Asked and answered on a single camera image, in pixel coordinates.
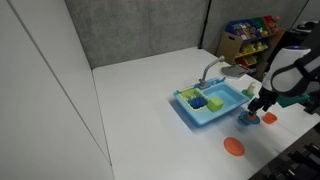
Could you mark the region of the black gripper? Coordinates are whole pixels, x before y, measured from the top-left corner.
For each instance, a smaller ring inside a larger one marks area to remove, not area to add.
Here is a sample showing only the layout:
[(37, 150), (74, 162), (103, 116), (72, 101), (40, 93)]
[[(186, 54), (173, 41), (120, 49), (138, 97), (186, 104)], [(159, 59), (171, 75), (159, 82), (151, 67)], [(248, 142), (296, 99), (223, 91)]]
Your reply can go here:
[(259, 97), (254, 98), (248, 105), (250, 115), (254, 115), (259, 109), (267, 111), (272, 105), (276, 103), (278, 94), (262, 87), (258, 93)]

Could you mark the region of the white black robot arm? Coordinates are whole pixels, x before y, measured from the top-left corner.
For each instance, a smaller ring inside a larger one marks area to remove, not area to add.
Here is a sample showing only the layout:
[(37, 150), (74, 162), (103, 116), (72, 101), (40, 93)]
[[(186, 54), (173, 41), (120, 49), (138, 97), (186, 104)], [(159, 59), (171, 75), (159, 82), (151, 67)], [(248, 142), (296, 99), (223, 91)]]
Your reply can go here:
[(286, 46), (277, 53), (248, 112), (253, 116), (259, 109), (267, 111), (279, 96), (293, 98), (319, 90), (320, 38), (316, 25), (301, 45)]

